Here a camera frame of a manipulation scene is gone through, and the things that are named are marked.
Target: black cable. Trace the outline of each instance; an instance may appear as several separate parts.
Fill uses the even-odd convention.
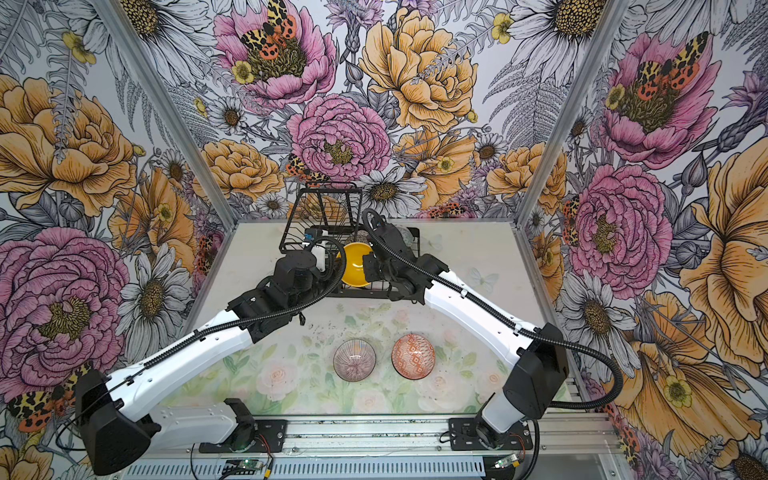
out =
[[[532,419],[533,422],[533,440],[535,444],[533,445],[533,457],[531,458],[531,463],[528,465],[528,469],[525,471],[525,474],[523,474],[522,477],[518,478],[518,480],[526,480],[528,477],[531,476],[531,473],[533,472],[533,468],[536,466],[536,461],[538,460],[538,450],[539,450],[539,444],[541,443],[541,436],[538,431],[538,420]]]
[[[65,452],[87,452],[87,451],[88,451],[87,449],[73,449],[73,448],[71,448],[71,447],[65,447],[65,446],[63,446],[63,445],[61,444],[61,435],[63,435],[63,434],[64,434],[64,432],[65,432],[66,430],[68,430],[68,429],[69,429],[70,425],[72,425],[73,423],[75,423],[75,422],[76,422],[76,421],[77,421],[77,420],[78,420],[78,419],[79,419],[79,418],[80,418],[82,415],[85,415],[85,413],[86,413],[86,412],[88,412],[89,410],[91,410],[92,408],[94,408],[96,405],[98,405],[98,403],[99,403],[99,401],[100,401],[101,399],[103,399],[105,396],[107,396],[107,395],[109,395],[110,393],[112,393],[112,392],[113,392],[115,389],[118,389],[118,388],[122,387],[123,385],[125,385],[126,383],[130,382],[131,380],[133,380],[133,379],[134,379],[134,377],[136,377],[136,376],[140,375],[140,374],[141,374],[141,373],[142,373],[144,370],[146,370],[146,369],[147,369],[147,367],[146,367],[146,366],[144,366],[144,367],[143,367],[141,370],[139,370],[139,371],[138,371],[138,372],[136,372],[135,374],[133,374],[133,375],[129,375],[129,376],[125,377],[125,378],[123,379],[123,381],[122,381],[122,382],[118,383],[116,386],[112,387],[111,389],[109,389],[109,390],[107,390],[106,392],[104,392],[104,393],[102,393],[101,395],[99,395],[99,397],[97,397],[97,398],[96,398],[96,400],[94,400],[94,401],[92,402],[92,404],[91,404],[89,407],[87,407],[85,410],[83,410],[82,412],[80,412],[80,415],[76,415],[75,417],[73,417],[73,418],[69,419],[69,420],[67,421],[67,423],[65,423],[65,425],[64,425],[64,428],[63,428],[63,429],[61,429],[61,430],[58,432],[58,434],[56,435],[56,440],[55,440],[55,442],[56,442],[56,446],[57,446],[57,447],[59,447],[61,450],[65,451]]]
[[[196,445],[196,444],[195,444],[195,443],[193,443],[193,444],[192,444],[192,448],[190,449],[190,470],[192,470],[192,476],[194,477],[194,480],[200,480],[200,479],[197,477],[197,473],[195,473],[195,472],[194,472],[194,465],[192,465],[192,454],[194,453],[194,446],[195,446],[195,445]]]
[[[264,315],[259,315],[255,317],[245,318],[245,319],[238,319],[233,320],[231,322],[222,323],[220,325],[212,326],[206,329],[197,330],[194,335],[187,338],[183,342],[179,343],[178,345],[172,347],[166,352],[162,352],[155,357],[150,358],[149,360],[144,362],[144,366],[141,370],[134,373],[133,375],[129,375],[125,377],[125,379],[118,383],[116,386],[109,389],[107,392],[102,393],[99,397],[96,398],[95,401],[92,402],[92,404],[86,408],[84,411],[80,412],[80,415],[76,415],[74,418],[67,421],[64,428],[56,435],[56,446],[60,449],[66,451],[66,452],[86,452],[87,449],[72,449],[69,447],[65,447],[61,444],[61,435],[64,433],[65,430],[69,428],[70,425],[72,425],[74,422],[76,422],[82,415],[84,415],[86,412],[88,412],[90,409],[92,409],[94,406],[98,405],[99,401],[103,399],[105,396],[112,393],[115,389],[122,387],[126,383],[133,380],[135,377],[139,376],[141,373],[143,373],[145,370],[157,365],[158,363],[162,362],[163,360],[167,359],[168,357],[180,352],[182,349],[188,347],[189,345],[192,345],[199,339],[205,337],[206,335],[210,335],[211,333],[220,332],[221,330],[233,328],[236,326],[246,326],[254,322],[259,322],[261,320],[267,320],[267,319],[273,319],[280,316],[285,315],[295,315],[298,312],[301,312],[305,308],[308,308],[315,303],[318,303],[323,298],[327,297],[329,293],[334,291],[334,289],[339,285],[339,282],[341,282],[341,277],[344,275],[344,270],[346,268],[346,251],[344,251],[344,246],[335,238],[333,237],[318,237],[315,240],[313,240],[309,245],[309,250],[312,250],[312,247],[314,247],[317,243],[321,241],[329,241],[330,243],[333,243],[336,248],[339,249],[339,253],[341,254],[341,261],[339,262],[339,270],[336,273],[336,277],[331,281],[331,283],[328,285],[328,287],[323,290],[320,295],[315,297],[314,299],[302,303],[301,305],[297,305],[294,307],[291,307],[289,309],[280,310],[278,312],[272,312],[272,313],[266,313]]]
[[[375,232],[373,231],[373,226],[371,225],[370,218],[374,217],[376,219],[377,223],[384,224],[385,221],[382,218],[381,215],[379,215],[378,212],[376,212],[374,209],[367,208],[362,212],[362,226],[366,229],[370,237],[373,239],[374,243],[382,248],[385,252],[388,253],[392,258],[402,262],[405,266],[408,268],[416,271],[417,273],[421,273],[422,275],[426,276],[430,280],[434,280],[437,283],[440,283],[444,286],[447,286],[449,289],[462,294],[466,298],[469,298],[474,304],[485,310],[487,313],[498,319],[500,322],[504,323],[506,326],[514,330],[516,333],[519,333],[523,336],[527,336],[529,339],[537,340],[542,343],[547,343],[549,345],[554,346],[562,346],[566,349],[574,350],[576,352],[583,353],[587,356],[591,356],[600,362],[604,363],[610,370],[611,373],[614,375],[614,385],[611,388],[611,390],[606,393],[604,396],[597,400],[592,400],[590,402],[551,402],[549,404],[550,407],[556,408],[556,409],[571,409],[571,410],[590,410],[590,409],[596,409],[598,407],[602,407],[607,405],[608,403],[613,402],[616,397],[619,396],[621,393],[621,389],[624,388],[624,377],[621,374],[621,368],[619,365],[614,362],[610,356],[607,356],[603,354],[602,352],[598,352],[595,349],[591,349],[588,346],[583,346],[578,343],[568,342],[565,340],[556,340],[556,339],[550,339],[548,337],[539,335],[536,332],[532,332],[531,330],[522,328],[519,324],[513,322],[506,316],[504,316],[501,312],[499,312],[497,309],[493,308],[492,306],[488,305],[486,302],[484,302],[481,298],[476,296],[472,292],[467,292],[466,288],[461,287],[459,285],[456,285],[455,283],[446,280],[440,276],[434,275],[427,270],[424,270],[420,266],[416,265],[415,263],[403,258],[399,253],[395,252],[389,245],[384,242],[384,240]]]
[[[289,309],[280,310],[272,313],[265,313],[263,315],[253,316],[253,317],[244,318],[244,319],[232,320],[231,322],[210,326],[206,329],[196,330],[195,334],[193,334],[192,336],[187,337],[185,340],[182,340],[181,342],[172,346],[168,350],[162,353],[158,353],[156,356],[150,358],[149,360],[146,360],[144,362],[144,366],[146,368],[153,367],[158,363],[162,362],[163,360],[168,359],[171,356],[175,355],[176,353],[180,352],[182,349],[187,348],[189,345],[192,345],[199,339],[210,335],[211,333],[220,332],[222,330],[230,329],[236,326],[247,326],[254,322],[274,319],[274,318],[278,318],[285,315],[291,315],[291,316],[296,315],[302,310],[314,305],[315,303],[318,303],[320,300],[327,297],[329,293],[331,293],[336,289],[336,287],[339,285],[339,282],[341,281],[341,277],[344,275],[344,269],[346,268],[346,252],[344,251],[344,246],[337,239],[333,237],[317,237],[315,240],[313,240],[310,243],[307,249],[312,250],[312,247],[314,247],[317,243],[321,241],[328,241],[330,243],[333,243],[336,246],[336,248],[339,249],[339,253],[341,254],[341,262],[339,263],[339,270],[336,272],[336,277],[331,281],[328,287],[326,287],[326,289],[320,293],[320,295],[318,295],[317,297],[315,297],[314,299],[308,302],[302,303],[301,305],[293,306]]]

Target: pink peony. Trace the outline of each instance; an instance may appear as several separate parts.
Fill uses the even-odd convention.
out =
[[[293,154],[332,180],[358,180],[389,162],[389,137],[379,114],[337,94],[315,98],[287,127]]]
[[[684,45],[659,43],[640,35],[619,61],[619,70],[609,80],[610,92],[602,116],[592,124],[592,140],[616,151],[630,162],[643,162],[650,169],[666,167],[687,151],[707,130],[716,108],[708,108],[710,90],[720,62],[710,65],[712,41],[707,42],[697,64],[698,74],[681,90],[660,89],[650,100],[637,95],[641,86],[637,69],[644,61],[664,64],[675,58]]]
[[[5,401],[61,385],[87,361],[101,371],[123,349],[115,335],[128,269],[74,228],[0,245],[0,394]]]
[[[245,105],[256,113],[308,101],[330,90],[336,80],[336,46],[331,34],[323,37],[306,7],[299,13],[288,0],[286,6],[288,15],[296,20],[296,37],[281,47],[273,60],[264,60],[258,53],[249,55],[240,40],[243,34],[263,28],[266,6],[261,13],[248,7],[245,16],[231,12],[231,17],[218,15],[214,19],[216,48],[223,52],[219,63],[232,70],[233,84],[245,88]]]
[[[670,252],[672,226],[663,212],[656,177],[639,165],[602,165],[579,195],[574,271],[600,277],[619,299],[642,293]]]

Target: yellow bowl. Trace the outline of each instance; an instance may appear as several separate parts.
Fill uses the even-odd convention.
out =
[[[366,275],[362,271],[362,258],[373,252],[371,246],[363,242],[353,242],[345,245],[344,251],[346,252],[346,268],[341,281],[357,288],[370,285],[370,282],[366,282]],[[341,253],[336,255],[336,258],[341,258]]]

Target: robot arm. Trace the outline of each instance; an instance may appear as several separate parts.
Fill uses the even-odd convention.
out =
[[[453,318],[493,350],[511,370],[504,389],[494,394],[476,417],[478,437],[483,443],[493,448],[516,422],[524,418],[541,418],[568,374],[562,347],[542,345],[518,334],[520,328],[536,328],[486,300],[518,326],[510,329],[470,300],[470,293],[482,297],[443,262],[431,255],[413,257],[392,225],[381,223],[374,232],[377,230],[388,247],[407,253],[420,267],[463,290],[457,293],[430,280],[393,260],[376,245],[374,253],[363,259],[366,279],[388,280],[396,288],[393,300],[415,300]],[[81,433],[94,472],[97,475],[116,472],[148,449],[192,442],[229,445],[233,451],[247,447],[253,441],[253,418],[239,400],[228,399],[211,407],[181,409],[158,404],[215,362],[253,345],[285,326],[295,315],[280,315],[281,312],[310,299],[317,301],[328,287],[333,268],[329,272],[320,271],[321,262],[317,261],[316,254],[312,247],[288,253],[278,260],[275,273],[256,289],[245,292],[210,322],[145,360],[109,376],[98,371],[83,376],[75,386],[74,423]],[[266,314],[272,314],[271,318],[259,320]],[[303,325],[303,314],[299,312],[298,315]],[[241,319],[253,319],[253,322],[207,333],[215,330],[212,327]],[[547,325],[542,334],[562,338],[551,325]]]

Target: dish rack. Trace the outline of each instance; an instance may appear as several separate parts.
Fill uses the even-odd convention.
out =
[[[288,222],[280,239],[280,252],[304,248],[304,233],[307,229],[326,230],[329,236],[342,245],[352,242],[370,243],[368,233],[360,223],[360,205],[362,189],[348,182],[333,182],[323,185],[314,183],[312,187],[302,187],[296,195],[296,202],[291,207]],[[421,254],[421,235],[418,228],[407,228],[413,238],[411,251],[418,258]],[[326,265],[336,259],[338,249],[329,245],[326,249]],[[329,296],[346,298],[388,298],[392,287],[389,282],[379,280],[363,288],[341,283]]]

